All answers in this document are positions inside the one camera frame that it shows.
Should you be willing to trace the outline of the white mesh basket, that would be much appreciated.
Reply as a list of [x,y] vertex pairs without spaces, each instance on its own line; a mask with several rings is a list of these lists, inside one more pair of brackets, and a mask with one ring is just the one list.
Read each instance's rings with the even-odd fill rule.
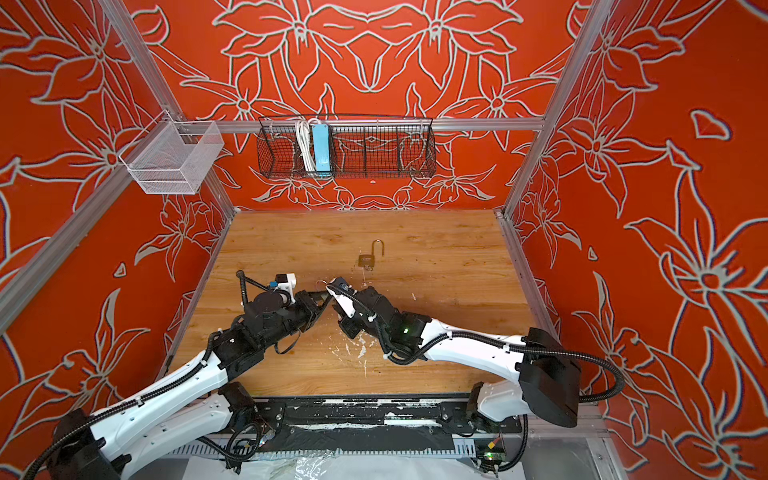
[[216,122],[162,121],[121,159],[132,179],[150,195],[199,192],[224,147]]

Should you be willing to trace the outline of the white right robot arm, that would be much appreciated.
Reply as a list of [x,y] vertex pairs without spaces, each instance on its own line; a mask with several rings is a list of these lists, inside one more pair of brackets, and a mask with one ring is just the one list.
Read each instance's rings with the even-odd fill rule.
[[410,366],[449,362],[498,377],[473,388],[473,411],[491,422],[532,414],[553,425],[574,428],[580,405],[620,394],[626,380],[612,362],[568,351],[549,333],[493,335],[451,326],[427,315],[400,311],[374,288],[356,291],[338,282],[327,288],[337,302],[339,326],[350,338],[375,337],[386,360]]

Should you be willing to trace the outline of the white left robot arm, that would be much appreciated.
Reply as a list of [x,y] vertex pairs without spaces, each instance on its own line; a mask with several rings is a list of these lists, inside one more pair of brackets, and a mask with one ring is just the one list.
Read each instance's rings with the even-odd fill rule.
[[56,427],[53,443],[28,468],[34,479],[129,479],[142,468],[191,441],[251,423],[256,408],[238,383],[285,338],[304,333],[332,301],[327,291],[297,290],[292,274],[259,287],[236,274],[242,314],[211,333],[205,348],[149,387],[90,415],[76,410]]

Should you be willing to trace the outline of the light blue box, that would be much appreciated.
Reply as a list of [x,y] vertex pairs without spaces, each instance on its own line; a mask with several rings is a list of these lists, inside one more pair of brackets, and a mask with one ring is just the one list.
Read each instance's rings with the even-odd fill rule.
[[312,126],[315,170],[319,176],[331,175],[330,134],[329,128],[323,123]]

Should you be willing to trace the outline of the aluminium left side bar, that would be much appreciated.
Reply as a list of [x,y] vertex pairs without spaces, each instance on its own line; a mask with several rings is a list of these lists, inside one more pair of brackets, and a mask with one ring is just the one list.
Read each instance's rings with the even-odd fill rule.
[[132,183],[126,169],[111,174],[1,292],[1,334],[59,270]]

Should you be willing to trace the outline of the aluminium frame post left rear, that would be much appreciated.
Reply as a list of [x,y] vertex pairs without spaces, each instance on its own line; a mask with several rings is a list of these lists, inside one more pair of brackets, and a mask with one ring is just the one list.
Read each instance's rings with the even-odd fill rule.
[[104,13],[131,55],[144,82],[159,106],[175,121],[185,121],[184,113],[168,82],[157,66],[123,1],[100,0]]

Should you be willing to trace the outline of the large brass padlock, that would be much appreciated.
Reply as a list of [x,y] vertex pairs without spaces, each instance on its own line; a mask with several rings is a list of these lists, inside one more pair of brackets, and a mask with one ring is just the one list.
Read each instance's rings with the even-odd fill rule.
[[371,242],[369,253],[360,253],[357,259],[357,266],[366,271],[373,271],[376,260],[384,257],[386,252],[385,242],[381,239],[375,239]]

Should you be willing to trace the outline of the aluminium frame post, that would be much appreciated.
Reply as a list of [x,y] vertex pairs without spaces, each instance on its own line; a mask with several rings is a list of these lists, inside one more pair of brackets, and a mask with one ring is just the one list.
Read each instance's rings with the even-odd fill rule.
[[571,53],[565,63],[561,77],[548,104],[543,126],[535,136],[532,145],[518,169],[516,180],[501,210],[501,218],[507,222],[520,203],[526,185],[534,175],[536,165],[543,156],[544,148],[554,135],[555,127],[566,108],[569,95],[574,89],[579,75],[583,71],[602,26],[606,22],[615,2],[611,0],[593,1],[585,23],[577,35]]
[[175,121],[185,121],[184,113],[168,82],[157,66],[123,1],[100,0],[104,13],[131,55],[144,82],[159,106]]

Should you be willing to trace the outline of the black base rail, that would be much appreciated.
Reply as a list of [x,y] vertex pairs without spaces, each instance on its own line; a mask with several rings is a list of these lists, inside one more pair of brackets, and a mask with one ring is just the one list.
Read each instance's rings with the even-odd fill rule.
[[196,447],[218,455],[415,454],[483,456],[513,453],[521,443],[516,417],[499,424],[470,409],[467,393],[272,396],[254,399],[255,424],[208,434]]

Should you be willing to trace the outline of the aluminium horizontal rear bar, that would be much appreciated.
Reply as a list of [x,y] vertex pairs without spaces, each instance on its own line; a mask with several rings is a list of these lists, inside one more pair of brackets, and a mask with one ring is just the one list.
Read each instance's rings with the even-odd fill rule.
[[[299,123],[298,119],[266,119],[256,121],[217,120],[217,121],[186,121],[176,122],[180,133],[198,135],[204,133],[210,124],[215,124],[222,134],[255,134],[262,127],[286,127],[293,129]],[[426,126],[434,132],[495,132],[495,131],[541,131],[544,127],[543,117],[532,118],[437,118],[437,119],[405,119],[405,118],[365,118],[365,119],[330,119],[308,120],[308,123],[323,123],[330,127],[404,127]]]

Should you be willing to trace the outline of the aluminium frame post right rear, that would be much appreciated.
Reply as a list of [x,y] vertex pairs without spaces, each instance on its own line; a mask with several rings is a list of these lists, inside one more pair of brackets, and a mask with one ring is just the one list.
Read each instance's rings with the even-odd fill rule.
[[561,77],[548,104],[543,126],[535,136],[532,145],[518,169],[516,180],[501,210],[501,218],[507,222],[520,203],[526,185],[534,175],[536,165],[543,156],[544,148],[554,135],[555,127],[566,108],[569,95],[574,89],[579,75],[583,71],[602,26],[606,22],[615,2],[611,0],[593,1],[585,23],[577,35],[571,53],[565,63]]

